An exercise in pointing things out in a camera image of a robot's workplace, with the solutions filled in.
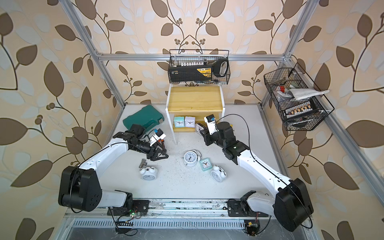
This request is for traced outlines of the transparent grey square clock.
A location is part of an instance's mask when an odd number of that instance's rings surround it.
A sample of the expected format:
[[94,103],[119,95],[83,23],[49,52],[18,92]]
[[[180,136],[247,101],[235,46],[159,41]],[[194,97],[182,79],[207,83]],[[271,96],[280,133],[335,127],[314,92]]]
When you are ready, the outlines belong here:
[[195,125],[195,129],[196,129],[196,133],[199,134],[199,135],[203,135],[202,133],[204,133],[205,129],[206,129],[206,126],[200,122],[196,123]]

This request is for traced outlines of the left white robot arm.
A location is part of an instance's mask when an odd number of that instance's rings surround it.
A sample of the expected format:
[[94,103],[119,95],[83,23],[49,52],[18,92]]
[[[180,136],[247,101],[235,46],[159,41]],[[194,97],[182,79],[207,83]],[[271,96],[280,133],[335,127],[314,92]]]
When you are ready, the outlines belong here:
[[96,208],[133,209],[131,193],[103,190],[99,178],[109,166],[127,151],[146,155],[150,161],[167,159],[169,156],[162,140],[166,137],[161,129],[155,129],[148,141],[145,128],[133,124],[125,132],[116,133],[106,147],[89,157],[77,167],[66,167],[61,175],[58,203],[74,213],[91,212]]

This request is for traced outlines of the mint square alarm clock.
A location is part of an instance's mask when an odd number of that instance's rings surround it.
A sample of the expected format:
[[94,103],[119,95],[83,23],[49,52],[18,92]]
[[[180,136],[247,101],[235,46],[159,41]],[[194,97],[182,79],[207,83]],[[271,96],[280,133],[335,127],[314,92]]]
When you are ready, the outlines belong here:
[[174,117],[174,126],[175,128],[184,128],[185,127],[185,117]]

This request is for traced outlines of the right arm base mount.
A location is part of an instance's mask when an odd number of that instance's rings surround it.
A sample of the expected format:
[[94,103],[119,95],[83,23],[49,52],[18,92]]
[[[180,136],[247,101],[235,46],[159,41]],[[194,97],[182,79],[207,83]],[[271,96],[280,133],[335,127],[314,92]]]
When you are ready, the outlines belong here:
[[227,209],[229,217],[256,217],[258,214],[260,217],[268,217],[267,214],[261,212],[255,212],[249,207],[247,200],[248,198],[257,193],[256,191],[249,191],[244,194],[239,200],[229,199],[227,201]]

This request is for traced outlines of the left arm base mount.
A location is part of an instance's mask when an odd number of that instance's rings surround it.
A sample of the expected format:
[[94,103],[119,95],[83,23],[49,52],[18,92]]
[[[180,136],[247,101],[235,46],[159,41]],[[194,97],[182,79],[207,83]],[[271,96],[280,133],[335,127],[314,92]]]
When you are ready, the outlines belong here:
[[122,207],[112,207],[112,211],[108,210],[108,216],[123,216],[131,218],[133,216],[141,217],[145,216],[149,210],[149,200],[134,200],[132,193],[127,193],[127,198]]

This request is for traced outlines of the lilac square alarm clock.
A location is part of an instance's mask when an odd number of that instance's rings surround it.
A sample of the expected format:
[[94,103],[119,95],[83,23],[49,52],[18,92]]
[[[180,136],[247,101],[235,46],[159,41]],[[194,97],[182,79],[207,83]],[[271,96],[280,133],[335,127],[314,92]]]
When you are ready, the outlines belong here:
[[195,117],[185,117],[185,127],[186,128],[195,128],[196,118]]

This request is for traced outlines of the small mint square clock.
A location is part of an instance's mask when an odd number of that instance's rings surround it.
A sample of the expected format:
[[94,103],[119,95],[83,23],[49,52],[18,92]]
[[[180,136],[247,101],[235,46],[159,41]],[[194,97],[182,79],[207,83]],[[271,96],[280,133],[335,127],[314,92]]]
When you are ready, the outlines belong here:
[[213,168],[213,165],[211,163],[211,160],[209,158],[201,159],[199,161],[201,169],[203,172],[206,172],[208,170],[211,170]]

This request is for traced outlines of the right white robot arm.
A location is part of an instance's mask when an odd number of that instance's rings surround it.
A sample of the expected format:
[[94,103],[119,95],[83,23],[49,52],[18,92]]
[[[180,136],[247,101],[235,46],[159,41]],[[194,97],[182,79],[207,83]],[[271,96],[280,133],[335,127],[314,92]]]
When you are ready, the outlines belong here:
[[305,183],[300,179],[291,180],[263,162],[249,146],[236,139],[228,122],[210,122],[199,133],[207,146],[216,144],[222,148],[227,159],[250,172],[271,193],[270,196],[255,191],[245,194],[246,210],[275,217],[289,232],[294,232],[313,214]]

